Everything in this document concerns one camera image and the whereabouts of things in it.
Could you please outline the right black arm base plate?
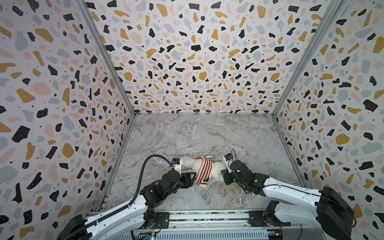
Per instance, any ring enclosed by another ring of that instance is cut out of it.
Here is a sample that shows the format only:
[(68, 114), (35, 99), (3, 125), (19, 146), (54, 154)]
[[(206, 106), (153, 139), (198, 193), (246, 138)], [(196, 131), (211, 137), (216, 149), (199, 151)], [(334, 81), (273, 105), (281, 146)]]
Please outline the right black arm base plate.
[(249, 211), (249, 220), (248, 223), (252, 227), (290, 227), (291, 223), (283, 223), (277, 219), (277, 217), (265, 214), (264, 211)]

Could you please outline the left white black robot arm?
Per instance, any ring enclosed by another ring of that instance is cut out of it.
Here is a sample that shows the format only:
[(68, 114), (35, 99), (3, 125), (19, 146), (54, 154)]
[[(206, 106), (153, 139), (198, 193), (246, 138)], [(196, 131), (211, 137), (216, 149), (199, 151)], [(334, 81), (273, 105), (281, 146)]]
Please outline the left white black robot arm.
[(145, 186), (138, 195), (117, 207), (100, 214), (70, 220), (59, 234), (59, 240), (112, 240), (124, 233), (151, 227), (157, 217), (154, 208), (179, 189), (194, 184), (197, 174), (179, 173), (172, 169), (162, 179)]

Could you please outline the white plush teddy bear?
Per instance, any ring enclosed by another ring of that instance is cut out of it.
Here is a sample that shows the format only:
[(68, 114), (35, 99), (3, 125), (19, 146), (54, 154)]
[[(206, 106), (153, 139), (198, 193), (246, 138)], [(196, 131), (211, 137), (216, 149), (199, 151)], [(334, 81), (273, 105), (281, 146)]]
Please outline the white plush teddy bear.
[[(198, 174), (199, 168), (201, 166), (201, 161), (199, 158), (195, 159), (188, 156), (182, 156), (181, 159), (183, 160), (182, 168), (184, 170), (192, 170), (192, 172), (196, 172)], [(215, 182), (223, 183), (224, 179), (221, 171), (226, 169), (227, 167), (223, 161), (213, 161), (213, 167), (209, 177), (208, 185), (209, 183)]]

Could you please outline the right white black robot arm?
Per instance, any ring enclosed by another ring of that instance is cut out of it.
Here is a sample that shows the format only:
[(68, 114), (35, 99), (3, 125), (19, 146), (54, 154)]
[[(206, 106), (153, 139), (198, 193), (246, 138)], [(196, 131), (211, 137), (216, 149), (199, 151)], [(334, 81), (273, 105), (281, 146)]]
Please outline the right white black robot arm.
[(269, 224), (298, 223), (317, 227), (336, 240), (349, 240), (356, 225), (355, 212), (332, 188), (302, 188), (253, 173), (239, 160), (227, 160), (221, 171), (226, 185), (236, 183), (246, 193), (271, 198), (264, 212)]

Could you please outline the red white striped knit sweater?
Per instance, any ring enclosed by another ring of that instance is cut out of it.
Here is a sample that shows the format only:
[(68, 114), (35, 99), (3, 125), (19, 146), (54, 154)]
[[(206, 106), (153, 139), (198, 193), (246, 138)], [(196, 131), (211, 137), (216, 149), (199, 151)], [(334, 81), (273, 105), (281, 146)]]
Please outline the red white striped knit sweater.
[(198, 183), (200, 187), (206, 188), (208, 186), (209, 177), (213, 167), (213, 157), (201, 156), (199, 160), (201, 161), (201, 166), (195, 182)]

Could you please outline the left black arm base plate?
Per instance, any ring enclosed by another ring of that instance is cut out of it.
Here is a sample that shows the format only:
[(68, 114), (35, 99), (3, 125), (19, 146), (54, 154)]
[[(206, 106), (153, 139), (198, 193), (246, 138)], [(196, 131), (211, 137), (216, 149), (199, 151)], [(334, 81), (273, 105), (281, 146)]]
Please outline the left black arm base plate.
[(168, 229), (170, 224), (170, 212), (155, 212), (154, 214), (147, 215), (148, 220), (135, 228), (135, 230), (160, 230)]

